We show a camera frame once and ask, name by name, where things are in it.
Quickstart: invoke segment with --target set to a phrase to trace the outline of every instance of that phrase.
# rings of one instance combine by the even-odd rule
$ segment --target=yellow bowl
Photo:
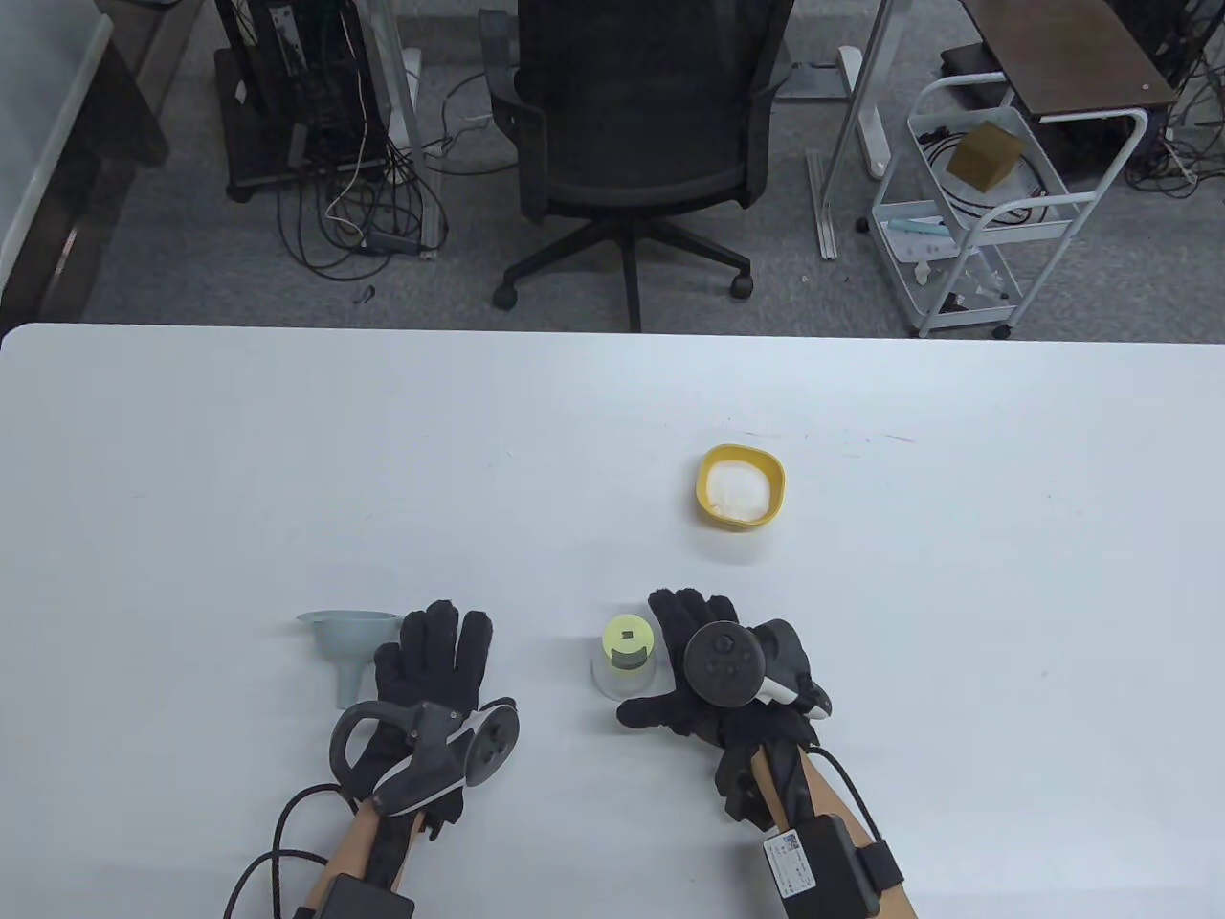
[[[710,506],[710,500],[706,494],[707,478],[710,474],[710,467],[715,463],[726,462],[729,460],[756,466],[766,473],[766,478],[769,479],[769,510],[766,511],[764,517],[758,517],[755,521],[731,520],[730,517],[724,517]],[[734,529],[753,529],[756,527],[764,527],[774,520],[775,516],[778,516],[779,509],[783,507],[783,495],[785,491],[786,473],[783,472],[783,463],[767,453],[764,450],[745,447],[739,444],[722,444],[714,447],[706,455],[706,457],[703,457],[702,467],[697,473],[697,502],[702,506],[703,511],[710,515],[710,517],[717,520],[723,526],[731,527]]]

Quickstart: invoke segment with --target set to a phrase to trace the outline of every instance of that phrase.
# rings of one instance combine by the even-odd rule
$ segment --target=vr controller
[[[464,719],[434,702],[409,708],[391,702],[358,702],[341,714],[332,729],[328,760],[342,785],[353,772],[345,756],[349,736],[368,718],[399,728],[412,747],[382,774],[370,796],[383,817],[408,814],[457,788],[481,784],[506,762],[519,739],[513,698],[490,702]]]
[[[833,712],[829,696],[812,681],[800,636],[782,619],[752,629],[708,622],[685,647],[685,676],[695,692],[720,708],[757,700],[788,706],[813,720]]]

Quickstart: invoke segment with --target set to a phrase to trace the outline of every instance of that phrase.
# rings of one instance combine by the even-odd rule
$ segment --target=black office chair
[[[519,0],[519,67],[511,17],[480,11],[494,121],[518,148],[519,207],[590,221],[507,268],[514,283],[603,240],[621,248],[630,327],[642,330],[639,239],[735,268],[731,295],[753,292],[748,259],[663,218],[766,190],[769,112],[790,72],[783,32],[793,0]]]

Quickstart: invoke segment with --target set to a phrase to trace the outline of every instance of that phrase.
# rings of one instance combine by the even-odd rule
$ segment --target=brown box
[[[948,161],[948,174],[986,194],[1012,174],[1024,149],[1023,140],[989,121],[957,145]]]

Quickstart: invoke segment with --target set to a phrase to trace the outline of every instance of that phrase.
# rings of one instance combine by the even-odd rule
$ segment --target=computer tower
[[[213,60],[233,200],[383,163],[386,92],[376,88],[368,32],[349,0],[216,2],[230,45]]]

